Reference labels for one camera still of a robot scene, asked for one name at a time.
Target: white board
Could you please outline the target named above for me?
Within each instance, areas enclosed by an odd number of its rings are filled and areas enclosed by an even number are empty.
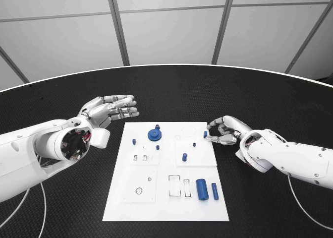
[[[147,134],[156,124],[163,136],[153,142]],[[205,122],[125,123],[102,221],[229,220],[205,129]],[[205,201],[197,198],[197,179],[206,180]],[[219,200],[213,199],[212,183]]]

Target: black table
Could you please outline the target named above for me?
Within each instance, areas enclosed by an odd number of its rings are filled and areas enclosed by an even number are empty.
[[[140,116],[127,121],[212,121],[235,116],[288,141],[333,149],[333,88],[258,70],[154,65],[62,76],[0,93],[0,134],[69,119],[96,96],[133,94]],[[124,120],[108,127],[105,149],[43,182],[47,217],[42,237],[333,237],[303,213],[287,176],[259,173],[235,157],[238,145],[213,144],[229,222],[102,222]],[[292,179],[310,215],[333,226],[333,190]],[[0,223],[22,195],[0,203]],[[0,237],[37,237],[43,196],[35,186]]]

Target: robotic arm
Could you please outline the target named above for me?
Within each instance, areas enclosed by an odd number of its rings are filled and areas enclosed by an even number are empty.
[[[272,166],[288,176],[333,189],[333,150],[287,142],[271,130],[252,130],[235,117],[223,116],[213,120],[207,129],[218,126],[220,137],[206,139],[223,145],[238,140],[241,149],[238,158],[259,172]]]
[[[140,114],[133,99],[131,95],[96,97],[69,120],[52,120],[0,135],[0,202],[73,165],[91,145],[105,148],[111,121]],[[40,165],[39,156],[58,163]]]

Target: humanoid robot hand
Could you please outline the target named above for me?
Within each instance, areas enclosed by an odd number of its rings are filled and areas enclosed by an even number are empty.
[[[133,99],[133,95],[96,97],[69,120],[52,120],[0,135],[0,202],[73,165],[91,145],[107,147],[111,121],[140,114]],[[39,157],[49,161],[40,164]]]
[[[239,140],[238,158],[259,172],[274,166],[285,175],[333,189],[333,150],[287,142],[269,129],[252,130],[235,117],[223,116],[207,124],[218,126],[220,137],[206,136],[212,142],[233,145]]]

